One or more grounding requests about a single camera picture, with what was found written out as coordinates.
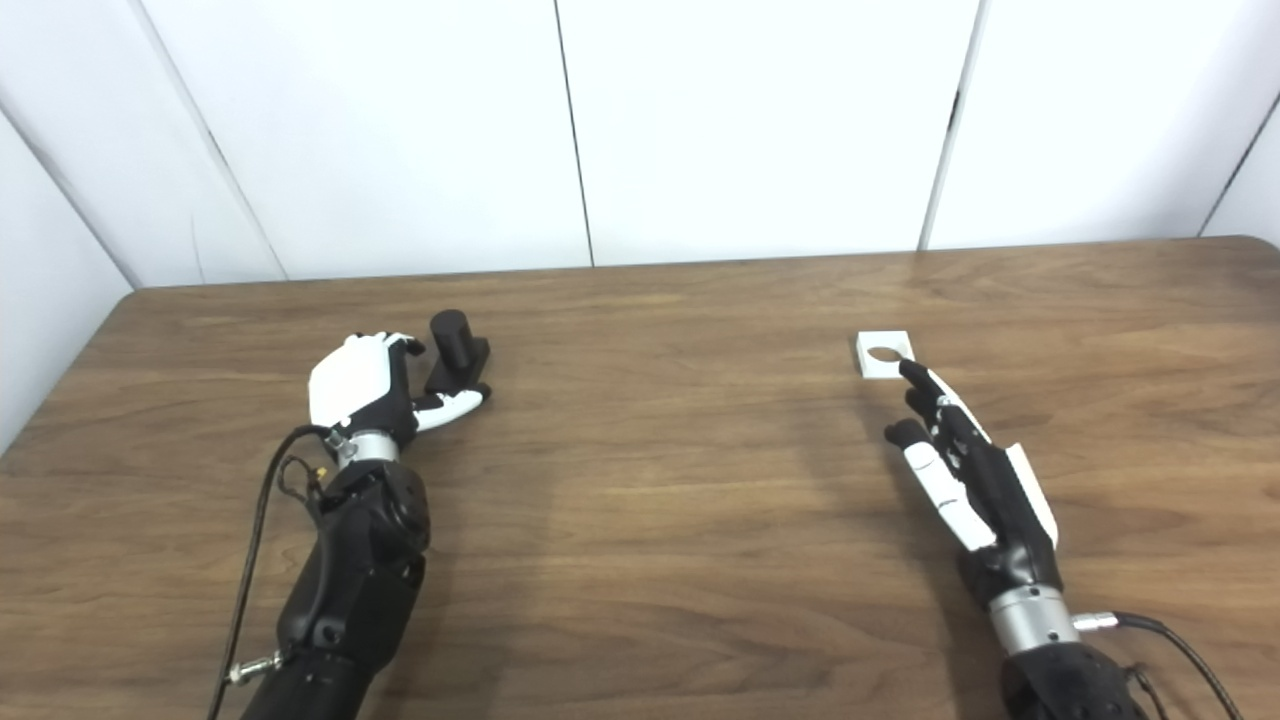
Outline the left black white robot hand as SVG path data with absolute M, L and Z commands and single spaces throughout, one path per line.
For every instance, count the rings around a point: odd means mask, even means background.
M 384 433 L 404 448 L 416 436 L 451 424 L 489 400 L 492 388 L 484 383 L 443 386 L 412 395 L 410 359 L 424 352 L 425 345 L 410 334 L 379 332 L 347 337 L 311 370 L 311 423 L 346 438 Z

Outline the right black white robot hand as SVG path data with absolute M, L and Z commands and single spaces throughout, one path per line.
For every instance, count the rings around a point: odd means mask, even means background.
M 959 574 L 975 603 L 1032 585 L 1064 591 L 1059 527 L 1025 450 L 995 443 L 928 366 L 904 359 L 897 370 L 915 415 L 886 427 L 884 438 L 960 543 Z

